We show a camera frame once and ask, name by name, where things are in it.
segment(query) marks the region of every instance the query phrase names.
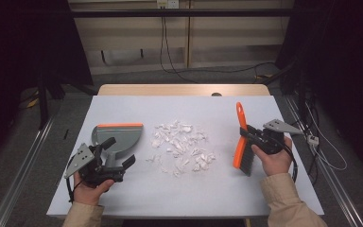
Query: orange handle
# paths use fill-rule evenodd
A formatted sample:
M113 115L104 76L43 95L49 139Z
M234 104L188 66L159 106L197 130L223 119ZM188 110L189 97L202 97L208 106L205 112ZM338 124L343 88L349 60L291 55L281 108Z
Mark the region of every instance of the orange handle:
M237 110L237 117L238 122L240 123L240 127L244 130L247 130L247 123L246 123L246 116L244 115L243 106L240 102L237 102L235 105ZM233 159L233 166L235 168L240 168L241 159L243 158L244 149L246 148L247 138L240 136L238 140L237 148L235 148L234 159Z
M244 114L243 106L240 102L237 102L237 104L235 104L235 108L237 110L237 117L240 127L244 130L247 130L246 115Z

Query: beige sleeve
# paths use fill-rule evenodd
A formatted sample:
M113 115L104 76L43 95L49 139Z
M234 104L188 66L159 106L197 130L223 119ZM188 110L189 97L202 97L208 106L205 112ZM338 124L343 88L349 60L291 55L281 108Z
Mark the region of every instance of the beige sleeve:
M270 207L268 226L327 226L301 201L290 174L269 176L261 181L262 193Z
M73 202L63 223L65 227L79 226L100 226L101 217L104 212L103 206L92 206Z

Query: white table surface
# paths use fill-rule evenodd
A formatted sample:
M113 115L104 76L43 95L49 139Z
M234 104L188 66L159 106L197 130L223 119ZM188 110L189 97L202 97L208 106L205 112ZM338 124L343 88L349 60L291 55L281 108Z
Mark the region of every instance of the white table surface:
M257 129L263 129L262 125L272 119L283 120L273 96L95 96L72 155L80 144L91 145L91 132L98 124L144 124L138 143L118 161L121 165L134 154L136 163L127 170L124 182L116 183L101 197L104 215L116 218L267 216L269 208L259 185L266 177L260 160L254 158L251 177L233 167L233 155L240 137L235 110L237 101L243 104L247 123ZM178 178L146 161L154 154L172 158L166 154L165 147L153 148L151 140L155 126L171 124L175 120L207 133L208 141L202 146L216 156L208 170L186 171ZM299 166L296 181L299 195L315 213L323 215L294 144L293 153ZM47 215L64 217L71 206L68 200L66 183L61 179Z

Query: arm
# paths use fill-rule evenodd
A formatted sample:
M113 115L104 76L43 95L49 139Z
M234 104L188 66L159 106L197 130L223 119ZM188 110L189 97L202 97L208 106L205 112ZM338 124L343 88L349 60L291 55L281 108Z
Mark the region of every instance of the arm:
M289 138L285 137L285 143L291 148L292 142ZM290 156L284 150L267 155L255 145L252 146L252 151L262 161L264 171L268 175L261 181L262 193L270 207L268 225L326 226L326 223L300 200L296 186L288 174Z
M104 207L99 206L100 196L110 189L113 180L107 180L96 188L81 183L78 172L74 175L75 201L66 216L63 226L100 226Z

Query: hand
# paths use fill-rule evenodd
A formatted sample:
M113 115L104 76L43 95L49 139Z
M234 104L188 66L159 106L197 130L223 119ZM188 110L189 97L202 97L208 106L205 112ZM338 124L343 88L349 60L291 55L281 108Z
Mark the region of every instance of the hand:
M291 139L285 137L285 144L291 149ZM282 150L276 154L267 155L256 145L252 145L251 148L252 151L262 161L262 167L268 176L279 173L287 173L290 169L291 157L287 154L287 152L285 152L285 150Z
M75 201L87 205L97 206L101 195L108 191L109 188L114 184L113 180L106 180L96 188L87 186L81 182L81 177L78 172L74 174L74 185L78 185L74 189Z

